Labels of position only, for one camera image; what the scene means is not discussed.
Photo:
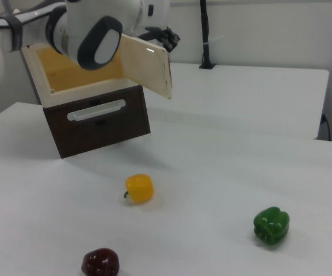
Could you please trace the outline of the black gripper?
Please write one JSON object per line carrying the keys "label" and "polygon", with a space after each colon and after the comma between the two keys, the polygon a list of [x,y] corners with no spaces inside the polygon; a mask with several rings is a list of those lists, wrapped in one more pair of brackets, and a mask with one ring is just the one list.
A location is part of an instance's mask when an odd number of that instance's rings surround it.
{"label": "black gripper", "polygon": [[138,38],[144,41],[162,41],[162,45],[168,53],[170,53],[180,41],[179,35],[174,33],[170,28],[162,30],[158,27],[146,27],[145,30],[146,33],[141,34]]}

